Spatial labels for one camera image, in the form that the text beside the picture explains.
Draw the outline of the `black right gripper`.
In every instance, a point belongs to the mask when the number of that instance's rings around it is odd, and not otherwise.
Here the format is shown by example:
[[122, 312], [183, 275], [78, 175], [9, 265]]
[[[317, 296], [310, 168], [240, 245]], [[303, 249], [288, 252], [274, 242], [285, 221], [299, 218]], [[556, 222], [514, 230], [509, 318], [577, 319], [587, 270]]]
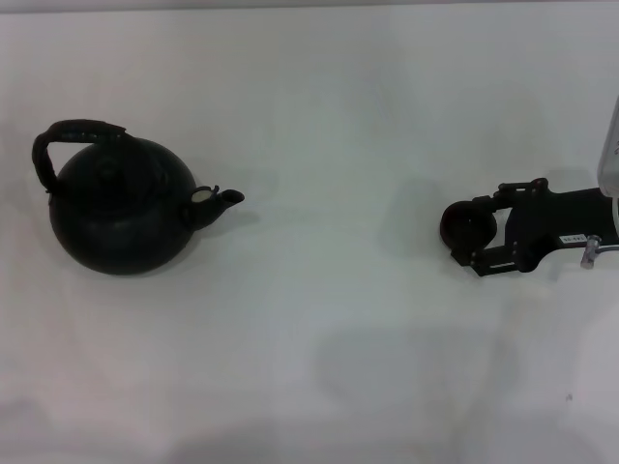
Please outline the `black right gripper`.
[[618, 244], [611, 199], [596, 188], [556, 193], [548, 190], [547, 178], [537, 178], [502, 183], [493, 195], [475, 197], [472, 202], [491, 213], [512, 208], [505, 245], [449, 246], [452, 258], [477, 276], [532, 272], [553, 251], [585, 247], [591, 236], [599, 237], [603, 246]]

